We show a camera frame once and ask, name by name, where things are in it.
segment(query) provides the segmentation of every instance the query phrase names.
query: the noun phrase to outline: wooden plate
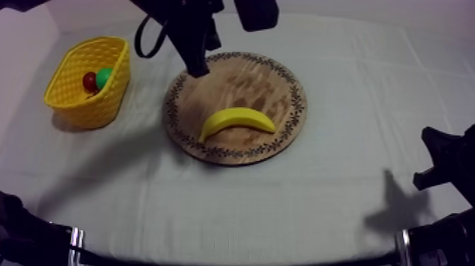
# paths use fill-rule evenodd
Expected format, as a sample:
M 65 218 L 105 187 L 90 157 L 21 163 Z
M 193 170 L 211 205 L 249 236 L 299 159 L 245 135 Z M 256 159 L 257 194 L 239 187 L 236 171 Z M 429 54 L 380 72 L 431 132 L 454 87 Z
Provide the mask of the wooden plate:
M 241 165 L 272 157 L 297 137 L 307 117 L 307 98 L 287 68 L 246 52 L 215 54 L 206 61 L 210 74 L 195 79 L 183 71 L 165 97 L 165 126 L 182 149 L 210 163 Z M 234 127 L 198 143 L 204 121 L 231 107 L 265 113 L 276 125 L 276 133 Z

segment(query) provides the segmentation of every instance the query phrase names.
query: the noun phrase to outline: white tablecloth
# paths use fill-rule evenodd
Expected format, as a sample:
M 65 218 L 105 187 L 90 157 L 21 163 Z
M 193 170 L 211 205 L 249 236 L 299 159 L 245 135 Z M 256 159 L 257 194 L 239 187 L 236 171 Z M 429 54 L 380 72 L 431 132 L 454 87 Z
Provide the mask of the white tablecloth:
M 431 166 L 424 127 L 461 134 L 475 123 L 473 44 L 295 14 L 258 33 L 236 15 L 216 22 L 223 48 L 215 52 L 266 55 L 302 83 L 308 118 L 288 149 L 240 168 L 179 150 L 161 124 L 163 96 L 184 68 L 168 41 L 151 60 L 131 47 L 132 80 L 112 124 L 77 132 L 53 116 L 42 95 L 65 51 L 96 35 L 133 45 L 134 21 L 61 36 L 1 145 L 0 190 L 84 229 L 91 250 L 220 264 L 382 253 L 396 231 L 469 207 L 450 184 L 417 192 L 412 175 Z M 147 28 L 146 49 L 158 31 Z

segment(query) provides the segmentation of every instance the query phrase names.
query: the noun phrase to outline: plastic basket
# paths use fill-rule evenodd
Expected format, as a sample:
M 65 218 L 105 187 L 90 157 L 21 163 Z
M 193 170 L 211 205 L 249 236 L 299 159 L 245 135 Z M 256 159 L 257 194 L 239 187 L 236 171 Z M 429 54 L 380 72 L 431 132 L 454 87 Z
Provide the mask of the plastic basket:
M 89 71 L 112 68 L 104 88 L 95 96 L 83 87 Z M 54 73 L 45 103 L 67 122 L 82 129 L 104 127 L 113 121 L 130 80 L 129 44 L 118 37 L 97 37 L 72 47 Z

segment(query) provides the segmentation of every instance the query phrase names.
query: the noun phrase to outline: yellow banana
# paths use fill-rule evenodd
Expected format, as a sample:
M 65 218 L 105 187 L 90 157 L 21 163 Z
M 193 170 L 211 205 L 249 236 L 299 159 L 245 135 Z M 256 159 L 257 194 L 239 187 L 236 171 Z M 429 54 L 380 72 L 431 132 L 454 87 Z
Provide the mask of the yellow banana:
M 272 120 L 262 112 L 251 108 L 228 108 L 215 112 L 208 117 L 201 128 L 199 142 L 204 143 L 207 137 L 231 126 L 253 127 L 269 133 L 276 131 L 276 126 Z

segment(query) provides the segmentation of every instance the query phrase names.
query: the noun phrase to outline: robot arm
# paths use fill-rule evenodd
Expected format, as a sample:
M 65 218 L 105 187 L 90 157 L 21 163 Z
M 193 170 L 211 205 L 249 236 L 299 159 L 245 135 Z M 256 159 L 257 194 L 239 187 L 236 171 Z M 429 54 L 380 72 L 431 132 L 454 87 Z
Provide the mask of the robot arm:
M 0 0 L 0 9 L 13 8 L 28 11 L 48 0 Z M 205 51 L 221 47 L 213 14 L 224 9 L 223 0 L 131 0 L 147 16 L 142 21 L 135 36 L 138 56 L 151 58 L 159 50 L 165 36 L 177 49 L 187 66 L 188 73 L 195 78 L 209 73 Z M 278 6 L 276 0 L 235 0 L 237 13 L 246 31 L 273 28 L 277 25 Z M 144 54 L 141 49 L 143 28 L 153 18 L 163 26 L 155 47 Z

